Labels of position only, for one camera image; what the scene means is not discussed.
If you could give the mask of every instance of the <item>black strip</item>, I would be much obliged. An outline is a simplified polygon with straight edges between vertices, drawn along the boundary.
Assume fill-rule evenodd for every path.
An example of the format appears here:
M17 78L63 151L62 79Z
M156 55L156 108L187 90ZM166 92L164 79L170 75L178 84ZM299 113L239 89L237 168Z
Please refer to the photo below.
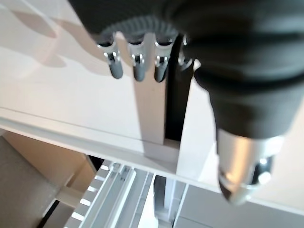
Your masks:
M226 189L226 187L219 181L219 187L223 193L223 196L225 197L226 200L229 201L229 198L231 196L231 191L229 191L228 189Z
M253 173L251 185L259 183L259 176L264 172L271 172L272 163L273 163L273 156L265 158L267 160L266 164L258 163L255 167L255 171Z
M104 160L101 159L101 158L97 158L97 157L94 157L94 156L91 156L91 155L89 155L89 158L90 158L90 160L91 160L91 162L94 165L96 170L99 170L101 165L104 163Z
M42 220L39 222L37 228L43 228L44 225L46 224L47 220L49 219L49 217L51 217L51 215L53 214L54 210L56 209L56 207L58 206L59 201L56 200L53 205L51 206L51 208L48 210L48 212L46 213L46 215L42 218Z
M167 69L167 102L165 138L181 140L185 113L193 76L193 65L181 71L178 64L183 36L178 36L173 44Z

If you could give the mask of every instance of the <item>white panel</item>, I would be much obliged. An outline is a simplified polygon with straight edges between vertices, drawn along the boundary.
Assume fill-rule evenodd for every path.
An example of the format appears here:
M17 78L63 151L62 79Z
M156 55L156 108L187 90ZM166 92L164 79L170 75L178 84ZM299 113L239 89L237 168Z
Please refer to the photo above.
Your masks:
M122 38L124 76L116 80L67 1L2 0L0 5L0 20L6 22L0 24L6 34L0 39L0 107L163 143L165 82L154 81L153 67L143 82L134 80Z
M176 186L176 180L166 178L165 197L163 202L163 206L166 209L169 209L172 204L172 200L175 192L175 186Z
M142 210L141 219L138 228L158 228L158 219L155 217L154 209L154 186L150 185L145 199L144 208Z
M3 118L0 118L0 127L30 138L45 141L50 144L68 148L95 157L116 161L125 165L129 165L131 167L156 173L161 176L171 178L176 177L176 160L173 159L168 162L167 159L169 157L166 156L166 153L170 153L171 151L177 157L178 154L176 152L178 152L178 150L176 148L154 144L155 147L153 151L155 151L156 159L153 159L146 157L144 154L138 153L136 151L128 151L127 149L109 147L94 141L83 140L81 138L75 138L65 134L45 131L32 126L27 126L26 124L8 121Z
M181 137L177 174L197 181L214 141L215 125L209 94L193 78Z
M43 126L47 127L46 130L40 129ZM87 129L84 127L70 125L67 123L61 123L3 108L0 108L0 127L7 131L18 133L30 138L34 138L66 148L67 145L63 145L61 141L64 141L63 138L68 136L72 139L72 141L75 142L72 144L68 144L68 146L74 147L74 150L78 152L81 151L79 148L75 148L75 145L78 144L76 142L81 141L83 140L83 138L85 138L85 141L87 141L88 143L99 142L115 146L116 148L120 148L120 150L123 149L125 150L125 152L139 152L141 154L144 154L146 157L173 163L177 162L180 145L177 141L167 139L164 140L163 145L155 144L115 134ZM106 157L106 154L107 151L99 149L98 155L95 156L109 159Z

